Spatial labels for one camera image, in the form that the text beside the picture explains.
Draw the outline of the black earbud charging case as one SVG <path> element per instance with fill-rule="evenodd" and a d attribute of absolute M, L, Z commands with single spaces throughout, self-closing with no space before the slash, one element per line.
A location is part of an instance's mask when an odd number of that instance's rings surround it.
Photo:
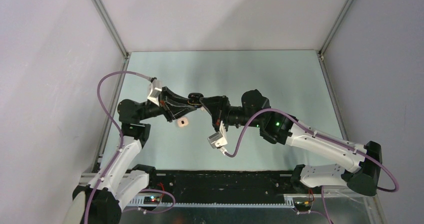
<path fill-rule="evenodd" d="M 201 99 L 204 98 L 204 95 L 201 93 L 189 93 L 188 94 L 188 104 L 196 107 L 196 108 L 200 108 L 202 106 L 201 104 Z"/>

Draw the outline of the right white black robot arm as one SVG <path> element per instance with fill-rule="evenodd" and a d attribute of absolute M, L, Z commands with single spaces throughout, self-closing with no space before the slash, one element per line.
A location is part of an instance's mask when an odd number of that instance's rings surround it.
<path fill-rule="evenodd" d="M 313 152 L 332 160 L 324 166 L 297 165 L 291 188 L 304 193 L 321 186 L 346 186 L 352 191 L 374 196 L 377 193 L 382 164 L 380 144 L 352 144 L 323 133 L 299 121 L 295 116 L 272 109 L 269 99 L 258 90 L 245 92 L 241 106 L 231 106 L 226 96 L 196 99 L 212 118 L 216 131 L 210 145 L 228 157 L 235 157 L 248 127 L 259 129 L 260 136 L 271 144 L 282 144 Z"/>

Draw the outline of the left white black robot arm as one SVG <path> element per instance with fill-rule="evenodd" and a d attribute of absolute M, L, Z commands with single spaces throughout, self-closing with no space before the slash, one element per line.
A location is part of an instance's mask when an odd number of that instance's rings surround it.
<path fill-rule="evenodd" d="M 140 192 L 153 192 L 158 186 L 156 176 L 142 170 L 132 170 L 126 177 L 133 159 L 146 144 L 151 126 L 141 121 L 163 115 L 171 122 L 200 107 L 202 94 L 187 98 L 167 87 L 150 88 L 147 101 L 138 103 L 122 100 L 117 106 L 120 124 L 116 151 L 99 172 L 73 192 L 72 205 L 65 224 L 117 224 L 130 201 Z"/>

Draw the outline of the beige earbud charging case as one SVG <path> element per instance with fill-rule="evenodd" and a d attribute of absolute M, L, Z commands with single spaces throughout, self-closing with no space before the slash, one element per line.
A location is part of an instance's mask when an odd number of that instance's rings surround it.
<path fill-rule="evenodd" d="M 183 128 L 189 125 L 189 120 L 187 117 L 180 117 L 176 120 L 176 125 L 179 128 Z"/>

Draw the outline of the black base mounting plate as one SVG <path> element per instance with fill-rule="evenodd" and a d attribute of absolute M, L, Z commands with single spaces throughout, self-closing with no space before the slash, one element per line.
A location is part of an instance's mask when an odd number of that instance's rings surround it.
<path fill-rule="evenodd" d="M 289 194 L 319 194 L 291 171 L 182 171 L 152 173 L 148 188 L 169 192 L 176 203 L 277 204 Z"/>

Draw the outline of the left controller board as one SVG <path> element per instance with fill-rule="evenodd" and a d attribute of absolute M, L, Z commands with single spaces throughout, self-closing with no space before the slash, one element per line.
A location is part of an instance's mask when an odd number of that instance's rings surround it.
<path fill-rule="evenodd" d="M 159 205 L 161 203 L 160 196 L 145 196 L 143 200 L 144 205 Z"/>

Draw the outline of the controller board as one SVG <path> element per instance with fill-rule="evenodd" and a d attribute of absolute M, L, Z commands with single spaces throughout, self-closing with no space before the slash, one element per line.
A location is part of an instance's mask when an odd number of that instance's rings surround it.
<path fill-rule="evenodd" d="M 145 196 L 143 200 L 144 205 L 159 205 L 161 203 L 160 196 Z"/>
<path fill-rule="evenodd" d="M 295 202 L 294 208 L 299 212 L 308 212 L 312 209 L 314 201 Z"/>

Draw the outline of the right controller board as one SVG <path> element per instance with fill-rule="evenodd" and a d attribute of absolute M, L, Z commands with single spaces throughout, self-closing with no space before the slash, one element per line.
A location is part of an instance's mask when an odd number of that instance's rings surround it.
<path fill-rule="evenodd" d="M 312 209 L 314 201 L 295 202 L 294 208 L 299 212 L 308 212 Z"/>

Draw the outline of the left corner aluminium post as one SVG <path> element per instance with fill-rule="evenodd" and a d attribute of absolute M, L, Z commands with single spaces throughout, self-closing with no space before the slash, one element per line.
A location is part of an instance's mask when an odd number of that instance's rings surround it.
<path fill-rule="evenodd" d="M 103 21 L 106 29 L 108 30 L 112 40 L 114 41 L 114 43 L 116 44 L 119 52 L 121 53 L 121 55 L 124 58 L 127 58 L 129 55 L 128 50 L 126 49 L 119 33 L 118 30 L 116 28 L 116 26 L 114 25 L 114 22 L 112 21 L 104 3 L 102 0 L 91 0 L 94 7 L 96 8 L 101 20 Z"/>

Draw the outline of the corner aluminium post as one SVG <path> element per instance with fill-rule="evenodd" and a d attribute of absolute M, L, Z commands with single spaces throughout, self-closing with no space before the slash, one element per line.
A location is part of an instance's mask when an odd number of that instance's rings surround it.
<path fill-rule="evenodd" d="M 347 16 L 348 12 L 351 9 L 351 6 L 353 5 L 353 3 L 355 2 L 355 0 L 345 0 L 345 2 L 342 5 L 341 10 L 339 11 L 338 15 L 336 16 L 335 21 L 333 22 L 330 31 L 328 32 L 328 34 L 326 35 L 320 49 L 318 50 L 318 54 L 320 55 L 320 57 L 324 57 L 325 52 L 328 50 L 332 39 L 334 38 L 334 36 L 336 35 L 337 31 L 339 30 L 342 22 L 344 21 L 345 17 Z"/>
<path fill-rule="evenodd" d="M 94 7 L 96 8 L 101 20 L 103 21 L 106 29 L 108 30 L 112 40 L 114 41 L 114 43 L 116 44 L 119 52 L 121 53 L 121 55 L 124 58 L 127 58 L 129 55 L 128 50 L 126 49 L 119 33 L 118 30 L 116 28 L 116 26 L 114 25 L 114 22 L 112 21 L 104 3 L 102 0 L 91 0 Z"/>

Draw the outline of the right corner aluminium post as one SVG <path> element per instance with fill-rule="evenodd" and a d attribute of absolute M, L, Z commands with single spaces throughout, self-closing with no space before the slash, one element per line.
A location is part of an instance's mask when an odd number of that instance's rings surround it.
<path fill-rule="evenodd" d="M 345 0 L 345 2 L 342 5 L 341 10 L 339 11 L 338 15 L 336 16 L 335 21 L 333 22 L 330 31 L 328 32 L 328 34 L 326 35 L 320 49 L 318 50 L 318 54 L 320 55 L 320 57 L 324 57 L 325 52 L 328 50 L 332 39 L 334 38 L 334 36 L 336 35 L 337 31 L 339 30 L 342 22 L 344 21 L 345 17 L 347 16 L 348 12 L 351 9 L 351 6 L 353 5 L 353 3 L 355 2 L 355 0 Z"/>

